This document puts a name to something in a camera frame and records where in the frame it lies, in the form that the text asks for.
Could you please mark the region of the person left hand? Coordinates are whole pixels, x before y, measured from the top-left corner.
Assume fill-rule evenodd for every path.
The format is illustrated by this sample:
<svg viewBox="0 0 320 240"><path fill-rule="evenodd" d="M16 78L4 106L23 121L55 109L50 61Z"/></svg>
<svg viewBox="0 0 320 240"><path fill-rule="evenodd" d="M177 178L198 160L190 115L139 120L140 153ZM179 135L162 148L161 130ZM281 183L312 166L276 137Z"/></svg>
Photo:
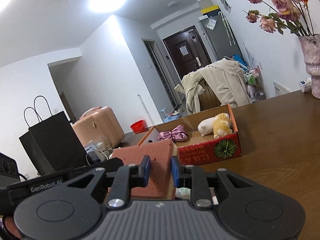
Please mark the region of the person left hand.
<svg viewBox="0 0 320 240"><path fill-rule="evenodd" d="M22 236L12 217L1 217L1 239L22 239Z"/></svg>

